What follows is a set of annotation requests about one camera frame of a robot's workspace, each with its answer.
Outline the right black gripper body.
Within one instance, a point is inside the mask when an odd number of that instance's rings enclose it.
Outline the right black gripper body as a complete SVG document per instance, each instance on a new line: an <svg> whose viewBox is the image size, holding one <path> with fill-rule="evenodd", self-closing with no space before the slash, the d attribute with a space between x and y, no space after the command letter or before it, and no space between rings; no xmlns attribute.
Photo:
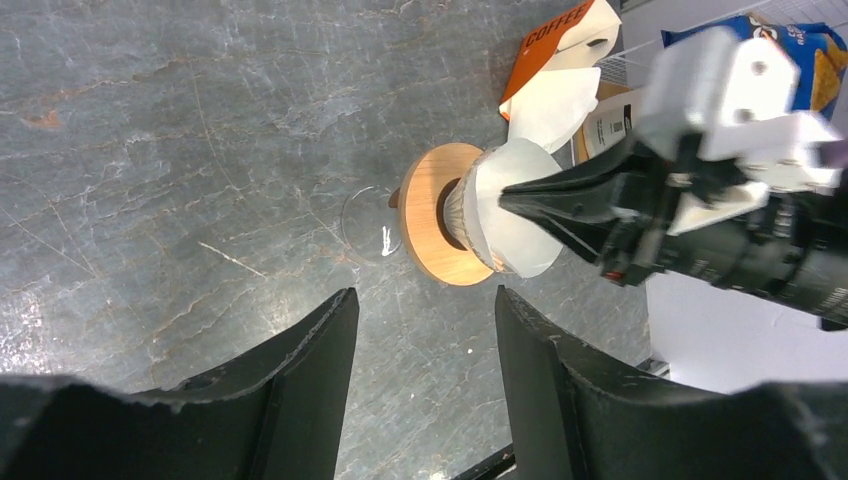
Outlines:
<svg viewBox="0 0 848 480"><path fill-rule="evenodd" d="M722 289L774 292L802 262L800 215L788 195L770 195L760 208L678 232L683 214L700 212L696 198L645 172L618 173L604 185L612 220L596 263L617 285L678 273Z"/></svg>

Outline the round wooden dripper stand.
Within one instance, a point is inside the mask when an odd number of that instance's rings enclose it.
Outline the round wooden dripper stand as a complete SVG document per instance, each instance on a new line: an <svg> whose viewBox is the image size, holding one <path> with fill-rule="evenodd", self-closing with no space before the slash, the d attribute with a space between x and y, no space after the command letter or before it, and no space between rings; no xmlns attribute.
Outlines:
<svg viewBox="0 0 848 480"><path fill-rule="evenodd" d="M450 286L472 286L493 270L447 230L443 207L482 150L466 143L435 147L413 162L396 195L403 245L415 265Z"/></svg>

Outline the single white coffee filter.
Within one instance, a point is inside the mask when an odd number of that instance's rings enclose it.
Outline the single white coffee filter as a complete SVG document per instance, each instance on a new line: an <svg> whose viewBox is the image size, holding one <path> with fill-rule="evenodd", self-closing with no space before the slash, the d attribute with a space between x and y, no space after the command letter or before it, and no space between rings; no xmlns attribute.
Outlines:
<svg viewBox="0 0 848 480"><path fill-rule="evenodd" d="M529 218L522 193L510 189L561 171L551 154L525 138L510 139L478 156L457 190L459 236L466 248L496 272L527 279L548 270L562 244Z"/></svg>

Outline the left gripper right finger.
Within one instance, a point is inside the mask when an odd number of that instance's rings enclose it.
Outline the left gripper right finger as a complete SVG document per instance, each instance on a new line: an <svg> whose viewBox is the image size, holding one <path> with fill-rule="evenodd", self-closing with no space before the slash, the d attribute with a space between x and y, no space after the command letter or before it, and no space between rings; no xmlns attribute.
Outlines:
<svg viewBox="0 0 848 480"><path fill-rule="evenodd" d="M847 387L719 394L628 365L500 287L495 321L522 479L843 479Z"/></svg>

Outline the clear glass dripper cone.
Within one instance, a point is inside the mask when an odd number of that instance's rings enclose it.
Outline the clear glass dripper cone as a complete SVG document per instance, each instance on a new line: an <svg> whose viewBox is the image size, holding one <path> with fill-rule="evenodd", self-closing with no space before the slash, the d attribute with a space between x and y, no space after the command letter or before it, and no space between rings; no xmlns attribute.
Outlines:
<svg viewBox="0 0 848 480"><path fill-rule="evenodd" d="M458 178L441 207L447 232L466 250L472 252L487 268L504 272L503 262L493 253L487 241L479 212L476 174Z"/></svg>

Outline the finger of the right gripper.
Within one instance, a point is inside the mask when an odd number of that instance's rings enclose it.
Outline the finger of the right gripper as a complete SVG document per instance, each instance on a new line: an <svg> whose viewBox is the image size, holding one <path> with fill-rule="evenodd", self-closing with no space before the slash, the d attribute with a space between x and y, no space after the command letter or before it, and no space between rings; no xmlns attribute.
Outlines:
<svg viewBox="0 0 848 480"><path fill-rule="evenodd" d="M512 187L529 218L585 261L608 265L633 255L662 185L663 159L633 135L583 164Z"/></svg>

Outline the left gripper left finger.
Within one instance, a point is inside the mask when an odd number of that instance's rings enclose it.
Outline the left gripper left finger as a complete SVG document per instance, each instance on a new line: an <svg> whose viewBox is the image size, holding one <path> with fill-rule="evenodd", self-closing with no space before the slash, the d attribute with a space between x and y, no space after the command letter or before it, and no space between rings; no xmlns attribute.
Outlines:
<svg viewBox="0 0 848 480"><path fill-rule="evenodd" d="M168 390L1 379L5 479L330 479L359 303L337 291L282 333Z"/></svg>

